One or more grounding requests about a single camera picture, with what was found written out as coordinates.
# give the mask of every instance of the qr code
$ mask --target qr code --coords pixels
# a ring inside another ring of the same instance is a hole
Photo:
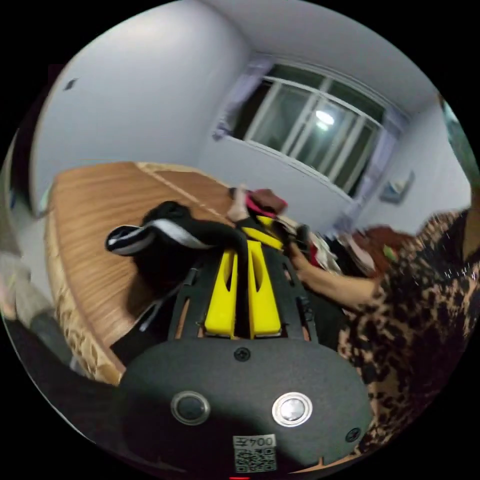
[[[275,449],[235,450],[235,468],[239,474],[272,472],[277,469]]]

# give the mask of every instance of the ceiling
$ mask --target ceiling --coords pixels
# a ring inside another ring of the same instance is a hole
[[[236,24],[255,50],[353,77],[410,115],[437,93],[398,48],[335,11],[301,0],[201,1]]]

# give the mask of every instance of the leopard print shirt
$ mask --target leopard print shirt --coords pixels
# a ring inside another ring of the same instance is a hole
[[[466,215],[435,215],[340,331],[338,352],[367,385],[373,410],[357,455],[417,418],[467,346],[480,315],[480,252],[462,260]]]

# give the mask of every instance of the silver button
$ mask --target silver button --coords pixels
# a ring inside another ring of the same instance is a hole
[[[280,415],[287,422],[296,422],[305,413],[305,405],[298,398],[285,400],[280,406]]]
[[[285,393],[275,400],[271,414],[282,427],[297,427],[312,415],[312,402],[303,393]]]
[[[207,399],[196,391],[181,391],[171,400],[172,415],[184,425],[200,425],[210,415]]]

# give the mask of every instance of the black button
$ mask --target black button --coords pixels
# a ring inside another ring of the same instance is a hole
[[[176,411],[185,420],[198,420],[205,412],[205,405],[194,396],[186,396],[178,402]]]

